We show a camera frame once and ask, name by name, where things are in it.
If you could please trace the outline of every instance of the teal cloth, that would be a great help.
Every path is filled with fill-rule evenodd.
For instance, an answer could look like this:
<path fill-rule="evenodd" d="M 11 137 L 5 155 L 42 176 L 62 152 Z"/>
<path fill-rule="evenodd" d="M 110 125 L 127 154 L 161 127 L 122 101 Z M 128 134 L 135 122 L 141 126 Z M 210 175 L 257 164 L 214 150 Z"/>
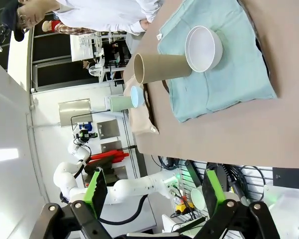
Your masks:
<path fill-rule="evenodd" d="M 237 0 L 184 0 L 160 29 L 158 52 L 185 55 L 186 37 L 197 25 L 217 33 L 223 56 L 212 70 L 193 71 L 189 77 L 168 81 L 170 104 L 178 121 L 239 102 L 277 97 L 256 46 L 253 28 Z"/>

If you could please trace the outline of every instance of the red cloth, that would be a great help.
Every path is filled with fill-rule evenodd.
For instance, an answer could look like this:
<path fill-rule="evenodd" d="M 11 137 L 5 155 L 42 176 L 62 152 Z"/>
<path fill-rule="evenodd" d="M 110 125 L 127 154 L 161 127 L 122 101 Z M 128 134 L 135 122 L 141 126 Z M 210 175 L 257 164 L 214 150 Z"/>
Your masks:
<path fill-rule="evenodd" d="M 54 32 L 54 29 L 57 26 L 57 24 L 59 24 L 60 22 L 61 22 L 60 20 L 53 20 L 53 21 L 51 21 L 52 31 L 53 32 Z"/>
<path fill-rule="evenodd" d="M 118 150 L 111 150 L 109 152 L 105 153 L 99 153 L 96 155 L 91 156 L 91 161 L 89 163 L 95 162 L 96 160 L 99 160 L 104 157 L 112 156 L 114 155 L 114 159 L 112 163 L 119 163 L 122 162 L 125 157 L 128 157 L 130 154 L 129 153 L 124 153 L 123 151 L 118 151 Z"/>

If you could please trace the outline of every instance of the white tag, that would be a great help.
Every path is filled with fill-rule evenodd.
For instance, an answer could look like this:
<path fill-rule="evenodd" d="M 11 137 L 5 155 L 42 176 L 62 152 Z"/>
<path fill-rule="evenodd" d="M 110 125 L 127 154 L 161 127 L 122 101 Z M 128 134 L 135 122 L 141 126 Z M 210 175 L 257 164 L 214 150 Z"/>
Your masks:
<path fill-rule="evenodd" d="M 163 37 L 163 34 L 160 33 L 160 34 L 157 35 L 156 37 L 157 37 L 158 40 L 161 40 L 161 38 Z"/>

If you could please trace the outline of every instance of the cap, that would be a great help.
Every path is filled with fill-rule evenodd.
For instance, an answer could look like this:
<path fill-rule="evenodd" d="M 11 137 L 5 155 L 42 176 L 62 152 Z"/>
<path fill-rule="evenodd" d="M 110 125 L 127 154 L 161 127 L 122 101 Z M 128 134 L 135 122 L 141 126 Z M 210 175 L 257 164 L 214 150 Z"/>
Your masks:
<path fill-rule="evenodd" d="M 14 32 L 14 38 L 16 41 L 22 41 L 24 39 L 24 32 L 17 27 L 17 9 L 22 6 L 18 0 L 11 0 L 3 9 L 1 13 L 1 22 L 6 25 L 11 31 Z"/>

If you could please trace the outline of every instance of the glasses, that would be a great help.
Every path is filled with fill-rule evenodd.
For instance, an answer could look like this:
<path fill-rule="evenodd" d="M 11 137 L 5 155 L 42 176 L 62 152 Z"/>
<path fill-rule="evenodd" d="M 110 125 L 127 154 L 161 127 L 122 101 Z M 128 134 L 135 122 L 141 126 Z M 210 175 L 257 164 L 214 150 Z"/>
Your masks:
<path fill-rule="evenodd" d="M 21 27 L 21 30 L 26 33 L 29 29 L 26 27 L 26 15 L 20 15 L 19 8 L 16 10 L 18 16 L 18 24 Z"/>

